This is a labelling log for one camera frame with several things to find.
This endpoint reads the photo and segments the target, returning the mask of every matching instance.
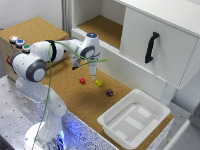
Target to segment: green cable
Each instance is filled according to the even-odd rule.
[[[85,60],[88,60],[88,61],[90,61],[90,62],[106,62],[106,61],[108,61],[108,59],[101,59],[101,60],[91,60],[91,59],[87,59],[87,58],[85,58],[85,57],[79,55],[78,53],[76,53],[73,49],[71,49],[69,46],[67,46],[67,45],[65,45],[65,44],[60,43],[60,42],[58,42],[58,41],[55,41],[55,43],[58,43],[58,44],[61,44],[61,45],[65,46],[65,47],[67,47],[71,52],[75,53],[75,54],[78,55],[80,58],[85,59]]]
[[[47,93],[47,99],[46,99],[46,104],[45,104],[45,110],[44,110],[44,113],[43,113],[43,116],[42,116],[42,120],[40,121],[40,125],[39,125],[39,128],[37,130],[37,134],[35,136],[35,139],[34,139],[34,143],[33,143],[33,147],[32,147],[32,150],[34,148],[34,145],[35,145],[35,141],[36,141],[36,138],[38,136],[38,133],[39,133],[39,130],[40,130],[40,127],[41,127],[41,124],[42,124],[42,121],[44,120],[44,116],[46,114],[46,110],[47,110],[47,103],[49,101],[49,92],[50,92],[50,89],[51,89],[51,44],[49,44],[49,66],[50,66],[50,78],[49,78],[49,88],[48,88],[48,93]]]

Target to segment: brown box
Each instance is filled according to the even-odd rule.
[[[55,27],[49,22],[43,20],[40,17],[35,17],[25,22],[19,23],[12,27],[6,28],[0,31],[0,52],[4,63],[6,74],[13,79],[17,79],[17,75],[14,74],[12,67],[10,66],[9,59],[15,52],[21,52],[21,49],[16,48],[15,45],[9,43],[9,37],[17,35],[20,39],[25,40],[26,44],[32,45],[35,42],[45,40],[61,40],[69,39],[69,35],[61,29]],[[63,58],[58,62],[53,62],[52,66],[55,66],[59,62],[67,59],[69,53],[65,53]]]

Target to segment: white cabinet door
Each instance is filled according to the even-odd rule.
[[[145,56],[153,32],[159,37],[154,40],[153,60],[146,64]],[[126,8],[120,54],[179,86],[197,40],[191,34]]]

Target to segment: plastic container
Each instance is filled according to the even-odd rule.
[[[97,121],[105,133],[123,148],[136,149],[169,113],[169,108],[136,89]]]

